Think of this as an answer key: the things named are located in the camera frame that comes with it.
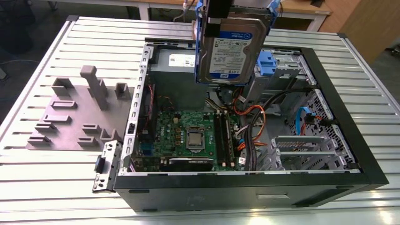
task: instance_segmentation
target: metal latch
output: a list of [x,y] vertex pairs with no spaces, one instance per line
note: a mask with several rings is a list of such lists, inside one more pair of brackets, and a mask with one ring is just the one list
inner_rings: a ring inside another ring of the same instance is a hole
[[104,144],[102,153],[98,155],[94,164],[96,179],[92,193],[114,193],[113,184],[118,171],[121,147],[118,141],[105,142]]

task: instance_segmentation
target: motherboard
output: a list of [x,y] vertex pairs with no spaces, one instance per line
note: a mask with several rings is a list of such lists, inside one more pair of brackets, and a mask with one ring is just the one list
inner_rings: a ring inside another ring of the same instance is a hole
[[234,171],[237,123],[226,112],[158,112],[154,142],[140,144],[136,171]]

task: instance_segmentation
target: table surface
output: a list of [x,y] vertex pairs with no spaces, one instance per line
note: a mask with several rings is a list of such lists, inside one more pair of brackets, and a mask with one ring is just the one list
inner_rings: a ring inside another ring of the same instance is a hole
[[314,49],[389,184],[316,208],[136,213],[117,194],[92,194],[98,152],[29,151],[26,139],[44,113],[56,77],[86,85],[80,67],[94,65],[106,86],[137,83],[145,37],[190,39],[190,24],[80,17],[60,34],[0,126],[0,221],[21,224],[400,224],[398,105],[370,68],[332,33],[272,30],[266,45]]
[[[125,1],[138,1],[138,2],[150,2],[150,3],[162,3],[181,5],[182,0],[125,0]],[[285,0],[282,3],[282,9],[286,13],[304,13],[304,14],[318,14],[318,15],[330,15],[332,10],[322,3],[321,7],[314,7],[310,5],[309,0]]]

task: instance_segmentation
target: cpu socket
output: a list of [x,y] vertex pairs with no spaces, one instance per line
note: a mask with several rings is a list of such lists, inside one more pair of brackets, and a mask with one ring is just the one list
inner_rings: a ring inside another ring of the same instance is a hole
[[186,130],[186,149],[193,153],[201,152],[205,148],[204,130]]

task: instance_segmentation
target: hard drive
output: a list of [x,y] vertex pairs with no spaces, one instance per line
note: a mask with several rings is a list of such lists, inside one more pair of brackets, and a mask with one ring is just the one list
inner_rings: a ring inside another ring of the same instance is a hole
[[197,82],[246,84],[266,31],[268,26],[260,19],[222,19],[218,37],[201,36]]

